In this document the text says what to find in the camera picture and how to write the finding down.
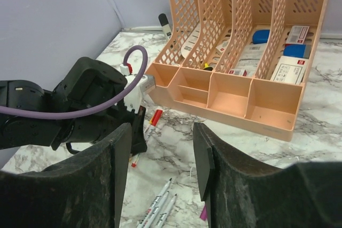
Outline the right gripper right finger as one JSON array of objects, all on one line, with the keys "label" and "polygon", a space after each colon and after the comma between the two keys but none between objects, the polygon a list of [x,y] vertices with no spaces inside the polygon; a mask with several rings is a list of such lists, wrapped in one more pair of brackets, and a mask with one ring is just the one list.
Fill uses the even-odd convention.
[{"label": "right gripper right finger", "polygon": [[193,126],[193,150],[209,227],[341,227],[341,163],[261,162]]}]

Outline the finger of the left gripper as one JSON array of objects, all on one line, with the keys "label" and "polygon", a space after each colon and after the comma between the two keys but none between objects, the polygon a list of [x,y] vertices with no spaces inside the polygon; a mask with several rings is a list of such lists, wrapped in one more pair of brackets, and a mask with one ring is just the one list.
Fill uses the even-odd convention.
[{"label": "finger of the left gripper", "polygon": [[135,118],[132,126],[132,144],[131,154],[132,156],[138,153],[144,153],[147,151],[147,144],[144,136],[144,120],[145,120],[146,108],[139,107],[138,113],[135,114]]}]

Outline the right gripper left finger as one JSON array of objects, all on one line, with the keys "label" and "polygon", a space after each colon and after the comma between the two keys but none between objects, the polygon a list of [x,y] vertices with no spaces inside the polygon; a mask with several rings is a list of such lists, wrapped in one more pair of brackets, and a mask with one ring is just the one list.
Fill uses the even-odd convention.
[{"label": "right gripper left finger", "polygon": [[1,227],[118,227],[131,142],[125,123],[40,172],[1,172]]}]

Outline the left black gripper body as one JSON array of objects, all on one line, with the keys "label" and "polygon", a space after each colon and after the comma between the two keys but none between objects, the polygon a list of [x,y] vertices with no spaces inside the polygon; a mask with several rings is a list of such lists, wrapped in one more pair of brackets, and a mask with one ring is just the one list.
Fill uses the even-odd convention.
[{"label": "left black gripper body", "polygon": [[[115,68],[81,57],[52,91],[44,90],[44,110],[64,113],[92,108],[118,95],[126,85],[127,79]],[[123,110],[120,100],[113,111],[108,108],[84,117],[54,121],[59,130],[46,129],[42,144],[56,150],[62,143],[98,142],[117,127],[113,115]]]}]

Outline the red pen cap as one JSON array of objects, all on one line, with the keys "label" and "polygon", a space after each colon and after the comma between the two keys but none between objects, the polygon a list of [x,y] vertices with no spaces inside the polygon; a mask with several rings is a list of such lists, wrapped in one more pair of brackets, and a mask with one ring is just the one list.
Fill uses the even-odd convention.
[{"label": "red pen cap", "polygon": [[159,119],[160,119],[162,113],[163,113],[163,110],[161,110],[161,109],[157,109],[157,110],[155,111],[155,113],[154,113],[154,115],[153,115],[153,117],[152,117],[152,119],[151,119],[151,121],[150,121],[150,124],[151,124],[152,126],[155,127],[155,126],[157,125],[157,123],[158,123],[158,121],[159,121]]}]

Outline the yellow pen cap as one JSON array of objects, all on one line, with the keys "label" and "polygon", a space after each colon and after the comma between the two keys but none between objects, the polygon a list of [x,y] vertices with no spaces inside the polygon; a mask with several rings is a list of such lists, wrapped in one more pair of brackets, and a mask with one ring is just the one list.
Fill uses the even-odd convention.
[{"label": "yellow pen cap", "polygon": [[212,71],[213,67],[211,67],[208,63],[205,63],[204,70]]}]

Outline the yellow-end white marker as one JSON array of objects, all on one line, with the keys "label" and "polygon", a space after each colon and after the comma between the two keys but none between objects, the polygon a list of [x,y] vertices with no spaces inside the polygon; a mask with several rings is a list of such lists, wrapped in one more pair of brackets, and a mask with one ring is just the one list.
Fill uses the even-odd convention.
[{"label": "yellow-end white marker", "polygon": [[140,155],[141,155],[141,154],[138,153],[137,155],[135,155],[134,157],[132,157],[132,159],[131,159],[131,167],[135,168],[135,167],[137,166]]}]

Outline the red-end white marker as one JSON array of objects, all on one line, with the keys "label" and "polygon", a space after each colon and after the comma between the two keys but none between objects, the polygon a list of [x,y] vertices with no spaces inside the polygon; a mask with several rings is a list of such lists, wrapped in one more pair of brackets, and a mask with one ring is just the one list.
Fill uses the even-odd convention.
[{"label": "red-end white marker", "polygon": [[145,142],[147,143],[149,141],[149,138],[151,137],[152,131],[156,128],[157,123],[163,113],[163,110],[157,109],[150,120],[149,126],[146,128],[145,131]]}]

